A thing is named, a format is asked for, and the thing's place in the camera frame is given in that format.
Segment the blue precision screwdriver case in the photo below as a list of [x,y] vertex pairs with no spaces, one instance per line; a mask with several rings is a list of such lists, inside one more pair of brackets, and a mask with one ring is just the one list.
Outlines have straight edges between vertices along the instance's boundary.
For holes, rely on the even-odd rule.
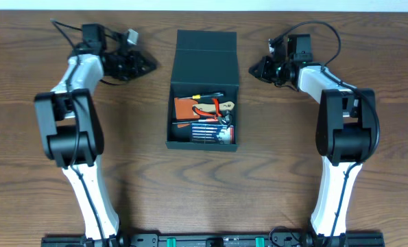
[[191,124],[192,142],[229,145],[234,143],[234,139],[233,126],[203,123]]

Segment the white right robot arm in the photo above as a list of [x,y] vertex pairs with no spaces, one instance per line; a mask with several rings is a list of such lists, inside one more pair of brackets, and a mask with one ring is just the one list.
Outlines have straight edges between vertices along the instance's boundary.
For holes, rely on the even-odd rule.
[[363,164],[379,145],[380,124],[372,89],[358,89],[314,62],[308,34],[269,40],[269,55],[250,67],[260,81],[310,95],[319,105],[315,144],[322,177],[310,229],[299,246],[347,246],[346,214]]

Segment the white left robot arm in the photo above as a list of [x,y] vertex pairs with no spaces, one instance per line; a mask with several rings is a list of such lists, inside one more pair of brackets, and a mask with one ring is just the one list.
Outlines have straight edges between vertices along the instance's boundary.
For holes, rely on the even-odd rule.
[[121,230],[101,174],[104,134],[93,93],[105,77],[124,85],[156,69],[134,49],[138,33],[114,32],[97,24],[83,24],[82,40],[71,45],[68,68],[48,93],[34,98],[45,156],[55,161],[69,180],[85,223],[83,236],[52,236],[42,246],[129,246]]

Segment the orange scraper wooden handle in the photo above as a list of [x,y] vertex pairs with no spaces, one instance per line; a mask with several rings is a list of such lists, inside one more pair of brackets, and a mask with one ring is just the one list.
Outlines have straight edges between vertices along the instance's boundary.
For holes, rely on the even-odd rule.
[[[181,120],[194,120],[194,119],[204,119],[199,115],[195,115],[192,111],[192,107],[195,104],[203,104],[198,103],[197,100],[193,99],[178,99],[175,98],[174,105],[175,105],[175,112],[176,118],[174,121],[181,121]],[[185,127],[187,124],[178,124],[179,128]]]

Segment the red handled pliers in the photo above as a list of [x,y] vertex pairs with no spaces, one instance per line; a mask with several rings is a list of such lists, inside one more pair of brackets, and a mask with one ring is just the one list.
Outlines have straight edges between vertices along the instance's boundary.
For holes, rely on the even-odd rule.
[[234,109],[234,106],[233,102],[220,103],[217,98],[213,98],[212,104],[195,104],[192,107],[192,111],[195,115],[203,117],[206,121],[230,126],[232,123],[231,111]]

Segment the black yellow screwdriver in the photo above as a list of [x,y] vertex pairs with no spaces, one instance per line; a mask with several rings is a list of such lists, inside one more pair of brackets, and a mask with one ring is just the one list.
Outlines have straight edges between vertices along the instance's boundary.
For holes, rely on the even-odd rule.
[[188,97],[181,97],[181,99],[198,100],[198,99],[204,99],[204,98],[223,97],[224,95],[225,95],[225,93],[223,91],[218,91],[218,92],[212,92],[212,93],[202,93],[202,94],[192,95],[192,96],[188,96]]

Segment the dark green lidded box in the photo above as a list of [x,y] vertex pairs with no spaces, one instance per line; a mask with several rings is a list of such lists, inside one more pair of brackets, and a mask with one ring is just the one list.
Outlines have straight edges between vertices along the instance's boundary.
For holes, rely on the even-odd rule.
[[174,99],[200,93],[225,93],[224,101],[237,102],[239,66],[237,34],[178,30],[176,54],[171,74],[167,113],[167,141],[169,149],[235,152],[237,133],[232,144],[200,144],[191,140],[190,127],[178,128]]

